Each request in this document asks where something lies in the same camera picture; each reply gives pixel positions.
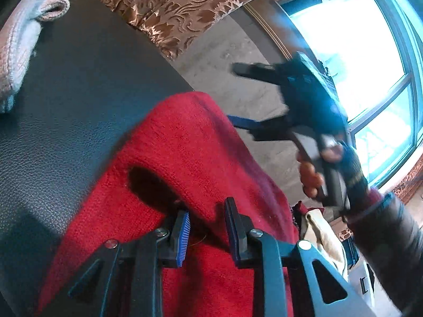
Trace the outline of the right hand in glove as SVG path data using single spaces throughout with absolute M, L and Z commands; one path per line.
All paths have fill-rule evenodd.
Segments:
M 358 155 L 352 146 L 339 142 L 337 145 L 328 148 L 321 153 L 322 158 L 329 163 L 338 166 L 338 170 L 346 184 L 346 192 L 350 203 L 348 213 L 358 213 L 365 209 L 369 193 L 369 184 L 365 178 Z M 302 158 L 297 153 L 299 165 L 300 182 L 304 193 L 314 200 L 318 196 L 318 188 L 324 184 L 321 174 L 315 171 L 311 162 Z

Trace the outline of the right forearm dark sleeve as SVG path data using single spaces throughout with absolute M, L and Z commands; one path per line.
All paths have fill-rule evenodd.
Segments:
M 402 201 L 370 188 L 346 222 L 392 303 L 404 316 L 421 316 L 422 230 Z

